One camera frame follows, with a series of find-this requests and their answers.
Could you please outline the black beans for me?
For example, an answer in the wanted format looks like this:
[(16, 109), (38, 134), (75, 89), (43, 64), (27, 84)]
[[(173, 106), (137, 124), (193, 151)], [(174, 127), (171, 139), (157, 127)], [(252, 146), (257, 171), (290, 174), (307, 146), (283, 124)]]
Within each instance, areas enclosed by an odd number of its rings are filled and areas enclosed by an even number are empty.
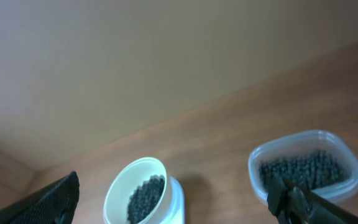
[[(270, 181), (281, 177), (306, 190), (321, 189), (338, 184), (349, 177), (349, 173), (338, 163), (333, 155), (326, 151), (316, 150), (306, 156), (283, 157), (262, 161), (258, 166), (259, 179), (266, 192)], [(138, 186), (129, 197), (127, 221), (140, 223), (157, 206), (165, 190), (165, 179), (162, 176), (151, 176)]]

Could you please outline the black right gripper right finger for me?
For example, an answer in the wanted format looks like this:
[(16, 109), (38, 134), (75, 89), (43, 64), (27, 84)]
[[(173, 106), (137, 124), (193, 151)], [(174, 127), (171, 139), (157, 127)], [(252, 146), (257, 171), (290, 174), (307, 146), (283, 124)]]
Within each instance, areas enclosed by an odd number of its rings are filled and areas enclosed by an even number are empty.
[(358, 224), (357, 216), (281, 177), (270, 181), (267, 203), (279, 224)]

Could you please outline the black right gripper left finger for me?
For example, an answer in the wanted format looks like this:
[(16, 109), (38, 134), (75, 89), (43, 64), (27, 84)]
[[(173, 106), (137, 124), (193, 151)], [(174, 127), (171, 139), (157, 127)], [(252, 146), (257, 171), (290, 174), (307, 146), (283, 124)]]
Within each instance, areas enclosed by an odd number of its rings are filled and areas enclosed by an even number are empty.
[(0, 224), (71, 224), (80, 198), (75, 171), (0, 210)]

